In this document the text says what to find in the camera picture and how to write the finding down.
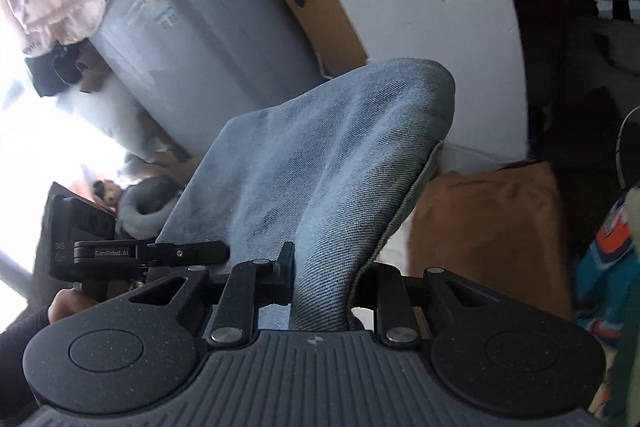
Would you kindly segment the person left forearm black sleeve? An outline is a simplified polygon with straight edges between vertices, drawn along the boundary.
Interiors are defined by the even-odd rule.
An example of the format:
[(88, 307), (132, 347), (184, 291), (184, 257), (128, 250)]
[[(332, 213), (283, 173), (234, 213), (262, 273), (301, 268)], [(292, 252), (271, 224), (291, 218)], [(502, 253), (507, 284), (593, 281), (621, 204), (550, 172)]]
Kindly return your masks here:
[(1, 418), (17, 414), (34, 398), (23, 371), (23, 355), (32, 337), (50, 324), (48, 308), (42, 307), (1, 334)]

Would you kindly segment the person left hand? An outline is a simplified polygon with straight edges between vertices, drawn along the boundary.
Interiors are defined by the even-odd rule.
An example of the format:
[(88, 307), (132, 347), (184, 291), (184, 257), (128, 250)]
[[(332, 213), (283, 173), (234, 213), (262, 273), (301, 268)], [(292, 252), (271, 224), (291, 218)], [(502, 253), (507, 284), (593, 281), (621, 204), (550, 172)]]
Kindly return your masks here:
[(53, 324), (97, 304), (96, 299), (81, 294), (75, 289), (61, 289), (50, 303), (47, 311), (48, 321)]

